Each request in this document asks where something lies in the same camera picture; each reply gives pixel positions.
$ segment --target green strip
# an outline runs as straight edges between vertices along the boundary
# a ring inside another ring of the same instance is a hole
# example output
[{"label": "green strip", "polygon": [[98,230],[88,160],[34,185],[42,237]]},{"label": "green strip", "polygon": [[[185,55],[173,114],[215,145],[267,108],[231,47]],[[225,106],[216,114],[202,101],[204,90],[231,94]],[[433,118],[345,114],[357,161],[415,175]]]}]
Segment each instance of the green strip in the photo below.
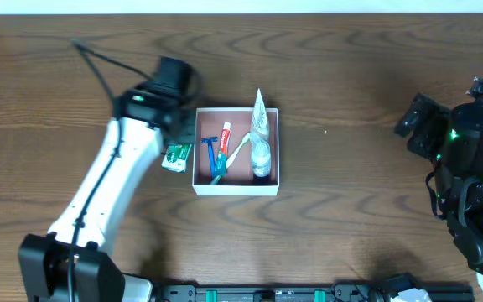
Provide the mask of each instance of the green strip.
[{"label": "green strip", "polygon": [[217,292],[215,290],[206,290],[206,302],[217,302]]},{"label": "green strip", "polygon": [[324,290],[315,290],[315,292],[314,292],[314,302],[325,302],[325,292],[324,292]]}]

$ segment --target white box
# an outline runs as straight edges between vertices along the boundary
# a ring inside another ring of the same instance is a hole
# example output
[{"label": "white box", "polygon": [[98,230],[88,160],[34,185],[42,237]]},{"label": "white box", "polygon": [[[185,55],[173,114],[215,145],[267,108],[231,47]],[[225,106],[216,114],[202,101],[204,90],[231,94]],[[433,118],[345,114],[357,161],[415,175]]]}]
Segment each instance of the white box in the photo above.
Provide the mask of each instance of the white box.
[{"label": "white box", "polygon": [[[242,138],[249,132],[252,108],[199,108],[195,119],[195,151],[193,152],[193,189],[197,195],[248,195],[275,196],[279,187],[279,144],[278,110],[267,109],[269,121],[269,145],[272,151],[272,172],[268,185],[252,183],[251,143],[246,143],[236,156],[232,166],[226,171],[218,185],[210,185],[211,171],[208,144],[202,138],[220,137],[224,122],[231,123],[231,137],[228,155],[238,147]],[[214,159],[217,158],[219,141],[213,143]]]}]

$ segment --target wooden table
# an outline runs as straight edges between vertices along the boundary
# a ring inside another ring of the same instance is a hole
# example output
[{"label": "wooden table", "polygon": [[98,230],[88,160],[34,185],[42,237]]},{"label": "wooden table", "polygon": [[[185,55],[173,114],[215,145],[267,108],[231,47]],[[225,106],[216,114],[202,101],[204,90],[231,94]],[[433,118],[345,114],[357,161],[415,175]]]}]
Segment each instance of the wooden table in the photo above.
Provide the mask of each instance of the wooden table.
[{"label": "wooden table", "polygon": [[[83,180],[110,105],[81,57],[204,77],[198,107],[279,108],[276,198],[197,197],[191,173],[143,178],[113,258],[129,273],[202,284],[331,283],[410,272],[475,286],[430,213],[430,165],[394,123],[422,91],[449,107],[483,76],[483,15],[0,17],[0,301],[24,300],[17,251],[45,234]],[[107,64],[115,92],[140,81]]]}]

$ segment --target wood grain tabletop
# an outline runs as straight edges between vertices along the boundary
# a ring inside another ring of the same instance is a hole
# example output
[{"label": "wood grain tabletop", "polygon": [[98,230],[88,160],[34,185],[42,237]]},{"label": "wood grain tabletop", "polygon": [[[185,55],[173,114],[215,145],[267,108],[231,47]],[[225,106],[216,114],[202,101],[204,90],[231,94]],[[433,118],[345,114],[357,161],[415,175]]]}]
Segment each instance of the wood grain tabletop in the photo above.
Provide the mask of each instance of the wood grain tabletop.
[{"label": "wood grain tabletop", "polygon": [[[197,197],[154,163],[113,259],[201,284],[332,283],[413,273],[475,287],[429,206],[428,161],[394,123],[421,91],[453,107],[483,77],[483,15],[0,16],[0,301],[25,300],[18,246],[68,205],[110,103],[70,39],[152,71],[159,55],[204,79],[195,107],[279,110],[277,197]],[[116,93],[137,75],[99,63]]]}]

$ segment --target green and white package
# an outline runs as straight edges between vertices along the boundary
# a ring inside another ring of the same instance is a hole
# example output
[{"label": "green and white package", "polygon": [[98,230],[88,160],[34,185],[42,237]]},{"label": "green and white package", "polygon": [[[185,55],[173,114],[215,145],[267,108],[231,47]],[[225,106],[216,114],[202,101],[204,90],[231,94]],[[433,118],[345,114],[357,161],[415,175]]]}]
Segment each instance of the green and white package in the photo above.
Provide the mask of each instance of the green and white package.
[{"label": "green and white package", "polygon": [[185,172],[192,147],[192,143],[168,146],[161,166],[169,171]]}]

